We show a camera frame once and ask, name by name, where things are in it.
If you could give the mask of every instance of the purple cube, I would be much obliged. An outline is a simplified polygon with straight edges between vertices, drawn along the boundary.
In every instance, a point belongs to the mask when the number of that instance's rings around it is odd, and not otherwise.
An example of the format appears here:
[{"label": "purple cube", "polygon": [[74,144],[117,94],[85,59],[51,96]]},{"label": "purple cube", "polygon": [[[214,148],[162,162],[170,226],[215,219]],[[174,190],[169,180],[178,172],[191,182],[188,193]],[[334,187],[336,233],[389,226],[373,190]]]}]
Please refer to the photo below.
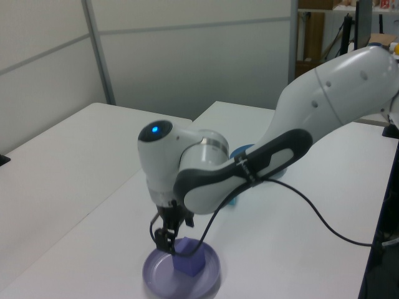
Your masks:
[{"label": "purple cube", "polygon": [[[198,242],[198,240],[184,237],[175,246],[175,250],[181,254],[188,254],[196,247]],[[199,249],[190,257],[178,257],[177,255],[174,255],[172,256],[172,260],[173,268],[194,277],[205,266],[204,246],[201,244]]]}]

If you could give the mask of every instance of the purple plate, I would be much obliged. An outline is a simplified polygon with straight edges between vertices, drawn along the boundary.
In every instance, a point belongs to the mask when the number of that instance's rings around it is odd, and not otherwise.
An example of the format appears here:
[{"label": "purple plate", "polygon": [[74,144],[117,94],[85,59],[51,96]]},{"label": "purple plate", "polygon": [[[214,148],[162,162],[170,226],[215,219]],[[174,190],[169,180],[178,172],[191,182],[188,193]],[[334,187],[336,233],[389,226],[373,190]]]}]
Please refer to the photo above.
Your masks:
[{"label": "purple plate", "polygon": [[218,255],[207,243],[204,242],[203,246],[205,267],[194,277],[175,270],[172,256],[155,249],[143,265],[143,279],[147,287],[162,298],[201,298],[215,286],[220,275]]}]

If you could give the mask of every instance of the white tabletop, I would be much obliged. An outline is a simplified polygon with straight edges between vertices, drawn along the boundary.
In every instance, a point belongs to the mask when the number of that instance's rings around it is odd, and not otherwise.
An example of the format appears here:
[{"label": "white tabletop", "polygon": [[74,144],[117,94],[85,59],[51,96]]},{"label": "white tabletop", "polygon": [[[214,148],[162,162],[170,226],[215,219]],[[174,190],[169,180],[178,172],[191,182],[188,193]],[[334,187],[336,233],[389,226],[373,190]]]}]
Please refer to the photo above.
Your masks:
[{"label": "white tabletop", "polygon": [[[273,111],[216,102],[193,124],[222,133],[231,150],[256,142]],[[338,232],[371,242],[397,147],[383,128],[349,124],[320,140],[280,178],[307,195]],[[156,212],[137,172],[12,282],[0,298],[156,298],[142,266]],[[209,216],[180,237],[199,237]],[[370,249],[332,235],[311,208],[265,183],[225,207],[206,242],[219,254],[216,298],[357,298]]]},{"label": "white tabletop", "polygon": [[92,104],[28,141],[0,167],[0,290],[140,169],[137,135],[167,118]]}]

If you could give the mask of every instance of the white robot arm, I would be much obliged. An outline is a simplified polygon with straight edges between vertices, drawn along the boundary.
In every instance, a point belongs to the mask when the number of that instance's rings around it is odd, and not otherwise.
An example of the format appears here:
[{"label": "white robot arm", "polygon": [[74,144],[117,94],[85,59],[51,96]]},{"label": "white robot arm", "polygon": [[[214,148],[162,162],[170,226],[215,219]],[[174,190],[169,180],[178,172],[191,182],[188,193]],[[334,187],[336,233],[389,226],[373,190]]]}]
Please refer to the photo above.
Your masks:
[{"label": "white robot arm", "polygon": [[399,126],[399,69],[379,47],[331,60],[297,78],[281,93],[264,136],[228,159],[228,143],[213,131],[178,128],[169,121],[146,126],[138,151],[163,228],[157,247],[173,251],[183,220],[214,212],[239,194],[294,163],[323,136],[361,116],[382,113]]}]

